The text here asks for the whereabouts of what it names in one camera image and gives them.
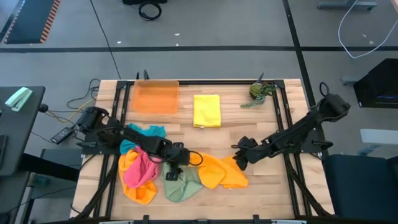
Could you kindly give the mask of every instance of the orange bin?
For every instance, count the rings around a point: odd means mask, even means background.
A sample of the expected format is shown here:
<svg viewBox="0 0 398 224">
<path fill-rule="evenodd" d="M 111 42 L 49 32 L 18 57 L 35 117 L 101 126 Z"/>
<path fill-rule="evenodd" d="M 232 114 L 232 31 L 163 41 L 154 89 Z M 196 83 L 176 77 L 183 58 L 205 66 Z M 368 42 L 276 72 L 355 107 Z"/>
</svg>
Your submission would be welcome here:
<svg viewBox="0 0 398 224">
<path fill-rule="evenodd" d="M 132 109 L 138 113 L 175 114 L 178 109 L 178 81 L 136 80 Z"/>
</svg>

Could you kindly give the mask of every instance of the gray floor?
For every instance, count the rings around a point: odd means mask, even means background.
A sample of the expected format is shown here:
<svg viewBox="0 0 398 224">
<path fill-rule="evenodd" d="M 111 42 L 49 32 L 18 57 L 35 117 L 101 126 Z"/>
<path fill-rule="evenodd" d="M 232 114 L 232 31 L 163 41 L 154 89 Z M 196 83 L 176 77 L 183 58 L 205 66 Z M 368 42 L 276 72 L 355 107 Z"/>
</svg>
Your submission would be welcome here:
<svg viewBox="0 0 398 224">
<path fill-rule="evenodd" d="M 16 2 L 0 0 L 0 26 L 6 23 Z M 136 6 L 125 6 L 119 0 L 93 2 L 112 47 L 293 46 L 280 0 L 170 0 L 162 6 L 162 17 L 153 22 L 140 20 Z M 289 1 L 301 46 L 339 46 L 337 28 L 345 11 L 319 11 L 317 2 Z M 342 30 L 346 45 L 371 46 L 370 41 L 376 45 L 385 37 L 398 15 L 390 1 L 378 0 L 378 3 L 379 7 L 371 12 L 355 11 L 347 17 Z M 397 37 L 398 29 L 386 45 L 398 45 Z M 61 3 L 46 43 L 0 44 L 0 48 L 9 47 L 106 47 L 106 42 L 89 0 L 67 0 Z M 330 153 L 356 154 L 364 147 L 359 138 L 360 128 L 396 129 L 398 119 L 389 119 L 397 117 L 395 110 L 359 108 L 353 89 L 342 86 L 340 77 L 365 75 L 383 59 L 396 58 L 398 52 L 375 52 L 356 60 L 344 52 L 303 54 L 315 98 L 320 99 L 319 83 L 327 82 L 332 92 L 339 93 L 352 106 L 344 120 L 323 126 L 327 140 L 335 143 Z M 266 78 L 302 77 L 295 52 L 115 52 L 114 57 L 125 79 L 135 78 L 136 72 L 143 69 L 151 78 L 256 78 L 261 72 L 265 72 Z M 92 78 L 118 78 L 109 52 L 0 54 L 0 67 L 2 86 L 45 86 L 44 103 L 53 110 L 65 110 L 68 100 L 83 96 Z M 64 126 L 40 114 L 34 131 L 48 139 Z M 38 156 L 43 148 L 71 148 L 74 144 L 72 140 L 53 146 L 31 136 L 26 152 Z M 398 152 L 393 147 L 372 154 L 396 155 Z M 32 218 L 38 222 L 64 220 L 68 218 L 71 202 L 70 198 L 38 200 Z"/>
</svg>

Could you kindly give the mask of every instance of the orange cloth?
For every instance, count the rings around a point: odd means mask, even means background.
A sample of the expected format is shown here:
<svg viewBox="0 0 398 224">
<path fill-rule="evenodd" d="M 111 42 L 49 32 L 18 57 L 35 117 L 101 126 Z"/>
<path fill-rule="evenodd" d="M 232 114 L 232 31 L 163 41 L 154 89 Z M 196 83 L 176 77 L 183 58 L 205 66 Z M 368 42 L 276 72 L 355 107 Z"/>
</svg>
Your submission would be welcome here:
<svg viewBox="0 0 398 224">
<path fill-rule="evenodd" d="M 203 162 L 197 166 L 197 170 L 201 183 L 205 187 L 215 189 L 220 184 L 224 188 L 245 188 L 248 186 L 249 181 L 236 165 L 233 156 L 218 159 L 205 153 L 199 153 L 203 156 Z M 200 161 L 199 155 L 191 153 L 190 162 L 192 164 L 199 164 Z"/>
<path fill-rule="evenodd" d="M 133 162 L 139 157 L 139 154 L 130 150 L 127 154 L 121 155 L 119 159 L 119 177 L 123 187 L 123 193 L 132 201 L 147 205 L 154 199 L 157 188 L 152 180 L 147 181 L 142 186 L 134 189 L 127 186 L 123 181 L 123 175 Z"/>
</svg>

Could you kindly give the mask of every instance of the pink cloth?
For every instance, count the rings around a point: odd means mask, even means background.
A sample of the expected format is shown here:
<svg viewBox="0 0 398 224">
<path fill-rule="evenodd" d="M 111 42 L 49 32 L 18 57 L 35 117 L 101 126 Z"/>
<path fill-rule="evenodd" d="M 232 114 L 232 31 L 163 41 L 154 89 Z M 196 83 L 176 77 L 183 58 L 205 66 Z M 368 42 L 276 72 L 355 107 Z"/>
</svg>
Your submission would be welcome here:
<svg viewBox="0 0 398 224">
<path fill-rule="evenodd" d="M 150 161 L 148 154 L 139 146 L 135 148 L 135 151 L 138 153 L 138 157 L 123 175 L 124 183 L 131 188 L 138 188 L 148 180 L 155 179 L 160 172 L 160 164 Z M 155 162 L 161 161 L 157 158 L 151 159 Z"/>
</svg>

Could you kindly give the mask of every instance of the towel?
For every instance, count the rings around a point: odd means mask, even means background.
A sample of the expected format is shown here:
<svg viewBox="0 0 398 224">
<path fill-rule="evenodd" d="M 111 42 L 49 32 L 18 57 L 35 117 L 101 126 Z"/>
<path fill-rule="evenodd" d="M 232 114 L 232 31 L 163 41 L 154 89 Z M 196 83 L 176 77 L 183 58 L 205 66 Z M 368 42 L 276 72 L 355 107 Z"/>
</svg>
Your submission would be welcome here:
<svg viewBox="0 0 398 224">
<path fill-rule="evenodd" d="M 137 152 L 134 154 L 135 161 L 123 175 L 124 183 L 131 188 L 138 188 L 148 180 L 155 179 L 160 172 L 160 164 L 152 162 L 148 158 L 148 154 L 139 146 L 135 148 L 135 151 Z M 158 158 L 151 159 L 155 162 L 161 161 Z"/>
<path fill-rule="evenodd" d="M 249 181 L 236 165 L 233 156 L 218 159 L 201 152 L 200 155 L 203 157 L 203 162 L 197 166 L 197 169 L 201 183 L 205 187 L 215 189 L 222 185 L 224 188 L 230 189 L 248 186 Z M 199 164 L 200 161 L 199 155 L 191 153 L 190 162 L 192 164 Z"/>
<path fill-rule="evenodd" d="M 219 95 L 193 96 L 193 126 L 215 128 L 221 126 Z"/>
<path fill-rule="evenodd" d="M 163 163 L 163 183 L 165 196 L 172 202 L 182 202 L 194 196 L 203 185 L 200 183 L 196 167 L 180 166 L 182 173 L 177 181 L 166 180 L 166 173 L 170 171 L 170 165 Z"/>
<path fill-rule="evenodd" d="M 159 137 L 166 137 L 166 131 L 163 126 L 153 126 L 151 125 L 149 129 L 143 130 L 142 128 L 138 127 L 135 124 L 129 124 L 128 128 L 131 128 L 135 131 L 140 132 L 143 135 L 146 136 L 159 136 Z M 136 143 L 133 143 L 131 141 L 123 140 L 123 142 L 120 144 L 120 154 L 124 155 L 126 154 L 130 149 L 134 149 L 137 146 Z"/>
<path fill-rule="evenodd" d="M 130 150 L 127 154 L 121 155 L 119 159 L 119 177 L 122 183 L 123 193 L 133 202 L 147 205 L 155 197 L 157 188 L 152 180 L 138 188 L 131 188 L 124 183 L 124 173 L 130 168 L 134 161 L 139 157 L 139 154 Z"/>
</svg>

